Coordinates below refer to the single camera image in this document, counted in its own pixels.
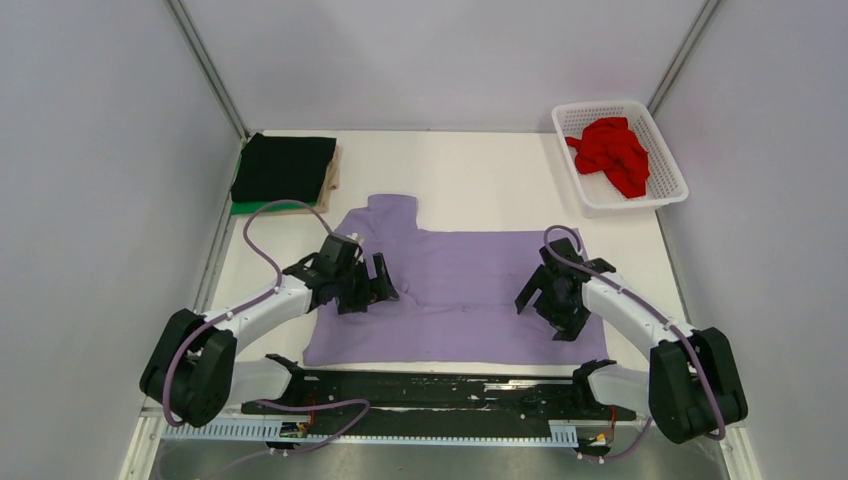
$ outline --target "basket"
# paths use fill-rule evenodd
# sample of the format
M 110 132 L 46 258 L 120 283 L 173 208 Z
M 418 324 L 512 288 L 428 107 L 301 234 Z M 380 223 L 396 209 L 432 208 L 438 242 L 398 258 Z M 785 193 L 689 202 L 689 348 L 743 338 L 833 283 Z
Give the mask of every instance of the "basket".
M 574 181 L 580 199 L 580 211 L 584 216 L 600 217 L 653 211 L 663 205 L 682 202 L 689 196 L 689 187 L 686 186 L 657 124 L 641 103 L 631 100 L 571 103 L 554 108 L 551 117 L 556 125 L 559 143 L 565 154 L 565 163 Z M 639 138 L 639 143 L 648 151 L 651 176 L 648 177 L 645 196 L 626 198 L 603 172 L 589 175 L 577 173 L 574 166 L 576 151 L 568 147 L 565 137 L 581 138 L 584 128 L 604 117 L 626 117 L 630 129 Z

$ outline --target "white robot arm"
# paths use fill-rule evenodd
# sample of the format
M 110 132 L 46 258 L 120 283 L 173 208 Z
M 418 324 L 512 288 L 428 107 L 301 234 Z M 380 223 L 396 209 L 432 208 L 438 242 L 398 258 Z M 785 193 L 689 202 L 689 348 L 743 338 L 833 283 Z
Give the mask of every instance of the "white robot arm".
M 651 415 L 676 443 L 715 429 L 716 418 L 704 388 L 690 371 L 689 358 L 680 344 L 678 335 L 682 333 L 704 365 L 724 423 L 745 418 L 745 396 L 729 343 L 721 332 L 697 331 L 670 318 L 661 323 L 647 302 L 623 294 L 623 278 L 603 259 L 583 262 L 567 240 L 553 242 L 551 247 L 604 278 L 569 268 L 543 248 L 543 265 L 515 302 L 518 312 L 532 302 L 557 330 L 554 339 L 565 341 L 576 339 L 590 312 L 597 313 L 650 360 L 649 372 L 630 370 L 611 360 L 584 364 L 573 379 L 578 390 L 582 387 L 586 401 Z M 190 349 L 192 355 L 180 360 L 173 378 L 171 409 L 197 427 L 211 421 L 225 405 L 282 397 L 292 379 L 290 363 L 275 356 L 236 362 L 236 355 L 280 324 L 331 300 L 337 302 L 340 313 L 365 311 L 375 301 L 397 300 L 382 256 L 374 256 L 377 277 L 369 279 L 360 251 L 353 240 L 331 235 L 319 253 L 283 270 L 280 288 L 264 301 L 235 315 L 228 315 L 233 310 L 230 307 L 199 315 L 177 312 L 145 369 L 142 391 L 161 402 L 165 371 L 177 347 L 209 319 L 226 315 L 229 318 L 197 338 Z M 251 303 L 267 291 L 263 289 L 238 305 Z M 677 332 L 673 333 L 672 325 Z

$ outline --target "white cable tray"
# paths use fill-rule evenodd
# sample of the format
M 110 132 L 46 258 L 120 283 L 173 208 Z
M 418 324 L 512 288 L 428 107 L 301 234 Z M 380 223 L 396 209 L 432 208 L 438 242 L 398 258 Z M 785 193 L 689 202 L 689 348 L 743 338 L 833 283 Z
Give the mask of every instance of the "white cable tray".
M 236 440 L 262 442 L 317 443 L 329 435 L 309 435 L 306 438 L 281 438 L 279 420 L 220 418 L 201 428 L 188 425 L 168 426 L 162 440 Z M 498 438 L 498 437 L 426 437 L 387 435 L 342 435 L 337 443 L 372 445 L 451 445 L 451 446 L 503 446 L 503 447 L 576 447 L 577 429 L 552 420 L 550 437 Z

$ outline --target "purple cable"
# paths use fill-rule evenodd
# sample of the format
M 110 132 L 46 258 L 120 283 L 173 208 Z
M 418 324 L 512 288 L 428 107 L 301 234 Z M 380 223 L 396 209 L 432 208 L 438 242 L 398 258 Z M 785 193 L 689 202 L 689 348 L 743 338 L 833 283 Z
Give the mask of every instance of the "purple cable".
M 546 247 L 548 246 L 548 236 L 554 230 L 562 230 L 565 233 L 567 233 L 568 236 L 570 237 L 569 240 L 571 240 L 571 243 L 574 244 L 574 249 L 577 250 L 577 254 L 578 255 L 583 254 L 583 241 L 580 240 L 580 235 L 577 235 L 577 232 L 575 232 L 574 229 L 566 227 L 565 225 L 551 225 L 550 227 L 548 227 L 547 230 L 545 230 L 545 246 Z
M 710 382 L 709 382 L 709 380 L 707 380 L 707 375 L 704 372 L 704 367 L 701 365 L 701 360 L 698 359 L 698 355 L 695 353 L 695 349 L 692 347 L 692 344 L 689 343 L 689 339 L 686 338 L 686 335 L 684 335 L 683 332 L 681 332 L 680 329 L 677 328 L 677 326 L 675 326 L 674 324 L 669 322 L 668 319 L 665 318 L 665 315 L 662 314 L 662 312 L 657 310 L 656 307 L 651 305 L 647 300 L 643 299 L 642 297 L 640 297 L 636 293 L 630 291 L 627 288 L 622 287 L 621 285 L 619 285 L 614 280 L 611 280 L 611 279 L 601 275 L 600 273 L 592 270 L 591 268 L 587 268 L 587 267 L 584 267 L 583 265 L 571 262 L 568 259 L 563 258 L 559 254 L 557 254 L 554 251 L 554 249 L 551 248 L 551 242 L 548 240 L 548 237 L 550 236 L 551 232 L 554 231 L 554 230 L 565 230 L 565 231 L 571 233 L 572 235 L 574 235 L 575 237 L 577 236 L 577 232 L 575 232 L 574 230 L 572 230 L 568 227 L 564 227 L 562 225 L 555 225 L 553 227 L 549 227 L 547 230 L 545 230 L 545 237 L 544 237 L 545 248 L 548 250 L 548 253 L 550 253 L 554 258 L 559 260 L 562 264 L 564 264 L 568 267 L 571 267 L 575 270 L 581 271 L 581 272 L 583 272 L 583 273 L 585 273 L 585 274 L 587 274 L 587 275 L 589 275 L 593 278 L 597 278 L 598 280 L 601 280 L 602 282 L 606 283 L 607 285 L 611 286 L 612 288 L 618 290 L 619 293 L 626 295 L 628 298 L 630 298 L 633 301 L 635 301 L 636 303 L 638 303 L 645 310 L 647 310 L 651 315 L 653 315 L 663 326 L 667 326 L 668 329 L 677 338 L 680 339 L 680 343 L 683 344 L 683 348 L 685 348 L 686 353 L 689 354 L 689 359 L 692 361 L 692 365 L 695 367 L 695 372 L 697 372 L 697 374 L 698 374 L 698 379 L 700 380 L 701 385 L 704 387 L 704 393 L 707 396 L 707 402 L 709 402 L 709 404 L 710 404 L 710 409 L 713 411 L 713 415 L 715 416 L 715 419 L 716 419 L 716 424 L 718 425 L 718 434 L 717 435 L 713 435 L 712 433 L 708 433 L 705 436 L 707 438 L 712 439 L 712 440 L 723 440 L 724 437 L 727 434 L 727 431 L 725 429 L 725 424 L 724 424 L 724 417 L 721 416 L 721 410 L 718 408 L 718 402 L 716 401 L 715 394 L 713 394 L 713 390 L 710 387 Z M 637 439 L 637 442 L 641 442 L 641 438 L 642 438 L 642 436 L 640 435 L 640 438 Z M 628 448 L 625 452 L 622 452 L 621 454 L 616 455 L 616 457 L 621 458 L 622 456 L 624 456 L 625 453 L 629 454 L 631 451 L 632 450 L 630 448 Z
M 361 420 L 362 417 L 364 417 L 365 414 L 368 413 L 368 410 L 371 409 L 371 402 L 369 402 L 368 400 L 366 400 L 364 398 L 357 398 L 357 399 L 352 399 L 352 400 L 342 400 L 341 402 L 325 403 L 323 405 L 312 405 L 312 406 L 308 406 L 308 407 L 287 407 L 287 406 L 284 406 L 284 405 L 277 405 L 276 403 L 272 403 L 272 402 L 269 402 L 267 400 L 257 400 L 256 403 L 263 405 L 265 407 L 268 407 L 268 408 L 274 408 L 276 410 L 281 410 L 281 411 L 284 411 L 284 412 L 315 412 L 315 411 L 319 411 L 319 410 L 331 410 L 333 408 L 346 407 L 348 405 L 364 405 L 365 408 L 363 408 L 362 411 L 359 412 L 359 414 L 356 417 L 354 417 L 353 420 L 350 421 L 350 423 L 348 423 L 347 425 L 342 427 L 338 432 L 330 435 L 326 439 L 321 440 L 320 442 L 318 442 L 314 445 L 310 445 L 308 447 L 304 447 L 304 448 L 297 449 L 297 450 L 282 450 L 282 449 L 271 450 L 272 453 L 281 452 L 281 453 L 283 453 L 283 455 L 294 455 L 296 453 L 309 453 L 309 452 L 314 452 L 315 450 L 318 450 L 319 448 L 326 447 L 327 445 L 330 444 L 330 442 L 341 437 L 342 435 L 344 435 L 345 432 L 350 430 L 351 427 L 356 425 L 356 422 Z M 211 474 L 209 474 L 205 477 L 202 477 L 201 480 L 210 480 L 211 478 L 217 477 L 218 475 L 224 473 L 225 471 L 227 471 L 227 470 L 229 470 L 233 467 L 241 465 L 242 463 L 249 462 L 249 461 L 256 459 L 256 458 L 268 456 L 268 454 L 269 454 L 268 450 L 262 450 L 260 452 L 251 453 L 251 454 L 245 455 L 241 458 L 237 458 L 236 460 L 233 460 L 232 462 L 228 463 L 227 465 L 225 465 L 223 468 L 219 469 L 218 471 L 211 473 Z
M 245 224 L 244 224 L 244 230 L 242 230 L 242 237 L 244 238 L 244 242 L 247 244 L 248 247 L 250 247 L 251 250 L 253 250 L 257 255 L 259 255 L 266 262 L 268 262 L 269 265 L 271 265 L 271 268 L 274 269 L 274 274 L 277 276 L 277 278 L 274 281 L 274 285 L 271 288 L 269 288 L 267 292 L 265 292 L 262 295 L 254 298 L 253 300 L 250 300 L 250 301 L 247 301 L 247 302 L 245 302 L 241 305 L 238 305 L 237 307 L 233 308 L 229 312 L 225 312 L 225 313 L 213 318 L 212 320 L 209 320 L 208 322 L 203 324 L 200 328 L 198 328 L 197 330 L 192 332 L 183 341 L 183 343 L 180 344 L 180 347 L 177 349 L 177 352 L 174 354 L 174 358 L 171 360 L 171 364 L 168 366 L 168 372 L 165 374 L 165 385 L 163 385 L 163 387 L 162 387 L 162 413 L 165 416 L 165 421 L 168 422 L 168 424 L 171 425 L 172 427 L 179 427 L 179 426 L 185 424 L 185 421 L 177 421 L 174 418 L 173 413 L 171 412 L 171 384 L 174 382 L 174 373 L 177 371 L 177 365 L 180 363 L 180 359 L 183 358 L 183 355 L 185 354 L 186 350 L 188 350 L 188 347 L 191 345 L 191 343 L 194 342 L 194 340 L 197 339 L 197 337 L 199 337 L 200 335 L 202 335 L 203 332 L 205 332 L 206 330 L 209 330 L 210 328 L 214 327 L 215 325 L 221 323 L 222 321 L 226 320 L 227 318 L 229 318 L 231 316 L 238 315 L 239 313 L 247 310 L 248 308 L 253 307 L 253 306 L 261 303 L 262 301 L 264 301 L 265 299 L 267 299 L 271 295 L 274 295 L 274 290 L 279 289 L 279 287 L 283 284 L 283 272 L 280 269 L 280 266 L 277 265 L 277 262 L 275 262 L 273 258 L 271 258 L 261 248 L 256 246 L 256 244 L 253 243 L 253 240 L 251 240 L 250 237 L 247 234 L 247 231 L 250 228 L 250 225 L 253 223 L 253 221 L 256 219 L 256 217 L 259 216 L 260 213 L 264 212 L 265 210 L 267 210 L 271 207 L 275 207 L 275 206 L 278 206 L 278 205 L 298 205 L 298 206 L 306 208 L 307 210 L 309 210 L 313 215 L 315 215 L 318 218 L 318 220 L 321 222 L 321 225 L 323 225 L 324 230 L 327 231 L 328 235 L 333 233 L 333 230 L 330 228 L 330 225 L 327 224 L 327 222 L 321 217 L 321 214 L 316 212 L 315 209 L 312 208 L 311 206 L 309 206 L 309 205 L 307 205 L 307 204 L 305 204 L 301 201 L 298 201 L 298 200 L 277 200 L 275 202 L 266 203 L 265 205 L 260 207 L 258 210 L 256 210 L 256 212 L 254 212 L 252 215 L 250 215 L 250 217 L 247 219 L 247 222 L 245 222 Z

